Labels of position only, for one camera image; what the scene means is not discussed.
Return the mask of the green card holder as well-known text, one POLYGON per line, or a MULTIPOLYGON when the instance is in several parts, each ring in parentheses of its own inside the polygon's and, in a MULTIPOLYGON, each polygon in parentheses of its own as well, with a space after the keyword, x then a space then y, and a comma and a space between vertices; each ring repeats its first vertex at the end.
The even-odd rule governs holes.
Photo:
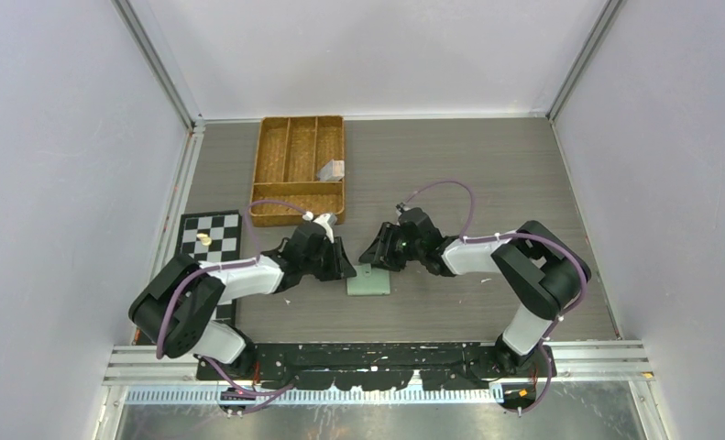
POLYGON ((390 273, 369 264, 355 265, 356 277, 346 280, 348 296, 383 296, 390 294, 390 273))

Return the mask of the stack of cards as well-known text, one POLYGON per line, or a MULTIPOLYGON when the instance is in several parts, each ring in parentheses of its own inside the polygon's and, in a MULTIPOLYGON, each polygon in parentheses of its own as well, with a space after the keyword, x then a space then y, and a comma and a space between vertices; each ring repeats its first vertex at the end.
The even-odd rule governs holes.
POLYGON ((342 159, 330 159, 316 173, 319 182, 340 182, 345 178, 346 165, 342 159))

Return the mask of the woven wicker divided tray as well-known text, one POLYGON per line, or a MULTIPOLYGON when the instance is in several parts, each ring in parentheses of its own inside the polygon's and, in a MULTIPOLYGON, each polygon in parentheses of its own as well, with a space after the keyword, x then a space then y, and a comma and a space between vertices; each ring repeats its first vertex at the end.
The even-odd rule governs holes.
POLYGON ((279 200, 314 214, 346 220, 346 182, 323 181, 320 171, 346 159, 340 115, 271 116, 261 120, 251 202, 279 200))

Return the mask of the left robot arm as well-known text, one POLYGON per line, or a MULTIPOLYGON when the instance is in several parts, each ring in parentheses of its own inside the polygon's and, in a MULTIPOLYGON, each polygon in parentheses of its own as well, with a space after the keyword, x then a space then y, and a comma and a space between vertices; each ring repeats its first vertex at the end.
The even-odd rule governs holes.
POLYGON ((213 263, 177 254, 131 303, 129 320, 148 337, 158 358, 190 354, 230 378, 246 378, 257 362, 251 339, 217 322, 219 303, 285 292, 305 276, 321 282, 356 277, 341 237, 308 222, 254 258, 213 263))

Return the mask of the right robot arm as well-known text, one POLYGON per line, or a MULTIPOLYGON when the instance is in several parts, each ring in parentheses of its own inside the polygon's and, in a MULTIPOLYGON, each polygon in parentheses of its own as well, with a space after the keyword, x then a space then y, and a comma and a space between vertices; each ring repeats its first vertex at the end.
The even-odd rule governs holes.
POLYGON ((591 279, 587 263, 538 221, 493 236, 445 236, 421 208, 401 209, 396 223, 383 223, 358 260, 388 271, 417 261, 442 277, 499 273, 520 301, 493 348, 496 366, 513 377, 533 364, 533 355, 582 300, 591 279))

